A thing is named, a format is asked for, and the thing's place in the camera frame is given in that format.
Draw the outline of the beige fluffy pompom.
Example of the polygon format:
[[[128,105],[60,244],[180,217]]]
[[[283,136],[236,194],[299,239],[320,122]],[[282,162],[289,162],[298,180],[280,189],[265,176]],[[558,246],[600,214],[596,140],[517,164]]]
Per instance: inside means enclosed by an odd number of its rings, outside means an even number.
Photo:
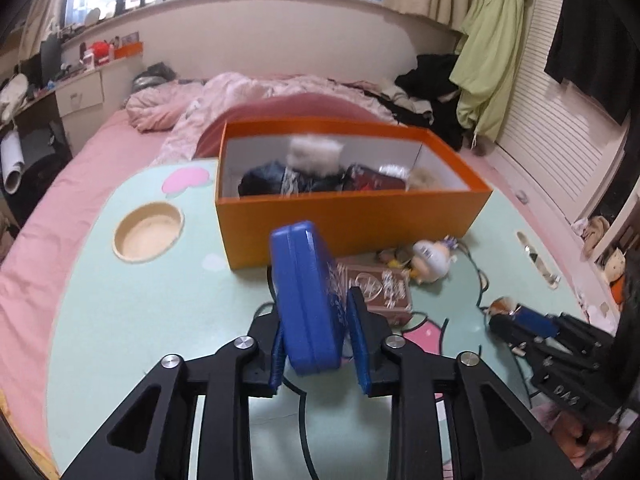
[[[440,188],[439,180],[430,170],[423,167],[414,167],[409,171],[407,178],[408,191],[427,191]]]

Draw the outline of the blue metal tin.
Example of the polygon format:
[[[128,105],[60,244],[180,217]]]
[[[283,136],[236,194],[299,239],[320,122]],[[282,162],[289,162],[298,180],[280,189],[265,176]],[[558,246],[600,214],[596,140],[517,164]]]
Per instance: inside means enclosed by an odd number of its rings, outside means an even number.
[[[317,227],[301,221],[270,235],[271,271],[288,360],[299,375],[341,366],[344,292]]]

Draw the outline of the bubble wrap bundle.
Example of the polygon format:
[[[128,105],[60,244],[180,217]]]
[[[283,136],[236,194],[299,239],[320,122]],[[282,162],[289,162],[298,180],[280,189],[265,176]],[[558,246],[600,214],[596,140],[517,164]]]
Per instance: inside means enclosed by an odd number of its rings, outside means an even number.
[[[386,164],[378,168],[380,174],[385,174],[387,177],[393,177],[396,179],[407,181],[410,176],[411,169],[406,166]]]

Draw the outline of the dark red patterned pouch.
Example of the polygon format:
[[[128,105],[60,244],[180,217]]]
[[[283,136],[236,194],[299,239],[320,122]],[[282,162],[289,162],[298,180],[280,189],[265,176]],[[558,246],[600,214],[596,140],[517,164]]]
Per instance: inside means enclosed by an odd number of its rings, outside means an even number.
[[[401,178],[381,174],[367,166],[353,164],[345,171],[344,191],[405,191],[405,189],[406,182]]]

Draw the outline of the white fluffy pompom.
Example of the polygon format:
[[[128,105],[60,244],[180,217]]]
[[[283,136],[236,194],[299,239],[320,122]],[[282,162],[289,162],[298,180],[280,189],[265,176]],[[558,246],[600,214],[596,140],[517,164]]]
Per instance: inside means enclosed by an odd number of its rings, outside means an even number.
[[[304,174],[327,177],[341,171],[343,148],[340,142],[323,136],[293,136],[288,146],[286,164]]]

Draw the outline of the black lace fabric bundle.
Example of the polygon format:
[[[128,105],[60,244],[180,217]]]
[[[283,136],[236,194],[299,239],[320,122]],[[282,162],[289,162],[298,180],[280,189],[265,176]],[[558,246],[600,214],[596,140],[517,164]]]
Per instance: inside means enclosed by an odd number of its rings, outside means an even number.
[[[345,171],[319,177],[297,171],[274,160],[243,174],[238,184],[238,194],[244,197],[341,192],[347,181]]]

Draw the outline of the red object on desk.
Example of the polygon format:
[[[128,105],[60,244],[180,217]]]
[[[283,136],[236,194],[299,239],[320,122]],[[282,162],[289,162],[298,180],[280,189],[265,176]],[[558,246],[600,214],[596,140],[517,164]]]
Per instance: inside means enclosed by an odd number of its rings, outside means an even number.
[[[106,41],[96,41],[87,49],[93,55],[95,66],[102,66],[112,62],[115,58],[115,47]]]

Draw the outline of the white chibi toy figure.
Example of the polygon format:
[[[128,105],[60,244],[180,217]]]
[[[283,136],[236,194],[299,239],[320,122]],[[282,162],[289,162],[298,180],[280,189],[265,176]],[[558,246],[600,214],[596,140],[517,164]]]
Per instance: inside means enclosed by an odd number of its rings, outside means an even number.
[[[456,238],[446,236],[436,242],[419,240],[411,246],[383,249],[376,253],[376,258],[392,269],[401,270],[416,284],[433,284],[448,275],[457,259],[454,251],[458,246]]]

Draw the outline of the brown playing card box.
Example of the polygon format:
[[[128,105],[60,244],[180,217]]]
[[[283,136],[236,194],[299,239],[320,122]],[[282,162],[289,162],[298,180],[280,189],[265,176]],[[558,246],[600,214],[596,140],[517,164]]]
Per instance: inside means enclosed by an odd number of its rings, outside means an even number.
[[[380,264],[339,261],[338,272],[348,292],[359,287],[370,312],[384,316],[391,326],[404,326],[413,316],[409,274]]]

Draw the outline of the orange cardboard box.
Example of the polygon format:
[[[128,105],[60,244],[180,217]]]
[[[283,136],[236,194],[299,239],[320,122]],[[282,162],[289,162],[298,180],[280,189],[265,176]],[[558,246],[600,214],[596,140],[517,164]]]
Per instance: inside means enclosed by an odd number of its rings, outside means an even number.
[[[297,196],[241,197],[239,180],[265,162],[283,162],[296,136],[340,142],[340,162],[372,169],[386,164],[427,170],[436,188],[417,191],[344,191]],[[462,237],[491,194],[490,186],[438,136],[426,129],[379,122],[283,118],[229,122],[218,158],[215,206],[233,270],[270,263],[270,233],[314,222],[334,256]]]

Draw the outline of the black clothes pile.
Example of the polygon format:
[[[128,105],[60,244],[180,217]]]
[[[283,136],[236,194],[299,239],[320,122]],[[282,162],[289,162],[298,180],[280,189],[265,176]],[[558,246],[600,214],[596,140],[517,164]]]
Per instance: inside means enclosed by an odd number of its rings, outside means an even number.
[[[431,130],[458,152],[468,132],[457,116],[461,90],[450,80],[458,57],[452,53],[420,54],[416,67],[392,82],[377,87],[357,82],[347,87],[377,100],[401,125]]]

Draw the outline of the green hanging cloth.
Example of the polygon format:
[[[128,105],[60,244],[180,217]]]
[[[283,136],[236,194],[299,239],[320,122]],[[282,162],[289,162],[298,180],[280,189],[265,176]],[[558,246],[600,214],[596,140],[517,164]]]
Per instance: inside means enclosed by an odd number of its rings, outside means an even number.
[[[450,81],[457,118],[473,136],[498,139],[514,84],[529,0],[473,0],[461,25]]]

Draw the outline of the rolled white paper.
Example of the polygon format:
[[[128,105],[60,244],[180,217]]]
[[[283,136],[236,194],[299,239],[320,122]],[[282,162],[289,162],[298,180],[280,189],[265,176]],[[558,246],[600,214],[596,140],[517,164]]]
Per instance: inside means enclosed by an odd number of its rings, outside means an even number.
[[[25,161],[20,134],[9,131],[1,141],[1,173],[4,190],[12,195],[20,187]]]

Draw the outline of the dark red pillow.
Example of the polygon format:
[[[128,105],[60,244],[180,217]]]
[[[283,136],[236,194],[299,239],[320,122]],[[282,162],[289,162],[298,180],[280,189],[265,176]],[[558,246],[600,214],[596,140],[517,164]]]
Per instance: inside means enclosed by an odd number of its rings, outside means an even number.
[[[378,101],[365,98],[364,102],[373,104],[372,110],[337,96],[328,96],[320,93],[272,96],[267,99],[238,104],[221,113],[204,129],[191,159],[217,157],[220,151],[224,126],[228,122],[288,118],[330,118],[354,120],[355,122],[397,124],[390,111],[381,106]]]

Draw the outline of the pink quilted blanket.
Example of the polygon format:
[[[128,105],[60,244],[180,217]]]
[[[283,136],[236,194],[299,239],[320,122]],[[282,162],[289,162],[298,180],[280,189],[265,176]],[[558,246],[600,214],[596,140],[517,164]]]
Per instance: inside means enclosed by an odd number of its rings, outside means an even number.
[[[272,96],[320,93],[366,104],[361,91],[346,84],[314,75],[252,78],[240,73],[223,73],[205,84],[171,81],[141,90],[127,101],[129,125],[140,133],[166,131],[168,137],[154,159],[155,165],[186,162],[194,154],[204,129],[230,107]]]

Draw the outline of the white drawer cabinet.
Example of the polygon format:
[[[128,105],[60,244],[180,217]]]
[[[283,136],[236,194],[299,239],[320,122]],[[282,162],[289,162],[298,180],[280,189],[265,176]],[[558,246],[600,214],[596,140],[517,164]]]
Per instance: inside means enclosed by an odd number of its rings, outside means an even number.
[[[136,60],[118,60],[63,82],[54,95],[66,140],[76,156],[130,96]]]

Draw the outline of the grey folded clothes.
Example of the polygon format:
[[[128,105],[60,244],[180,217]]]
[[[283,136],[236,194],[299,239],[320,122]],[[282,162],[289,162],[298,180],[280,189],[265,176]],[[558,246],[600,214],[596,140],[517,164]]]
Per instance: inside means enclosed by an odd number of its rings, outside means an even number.
[[[136,93],[146,88],[152,88],[166,84],[177,78],[177,73],[164,62],[155,63],[146,70],[134,76],[131,84],[131,92]]]

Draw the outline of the small orange storage box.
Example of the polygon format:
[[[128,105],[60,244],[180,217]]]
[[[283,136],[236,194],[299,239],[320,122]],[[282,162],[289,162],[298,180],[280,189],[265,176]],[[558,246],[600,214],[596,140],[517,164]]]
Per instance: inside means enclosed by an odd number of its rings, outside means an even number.
[[[121,47],[114,50],[114,59],[120,60],[121,58],[131,58],[132,56],[141,54],[142,52],[142,41],[132,42],[131,44],[123,44]]]

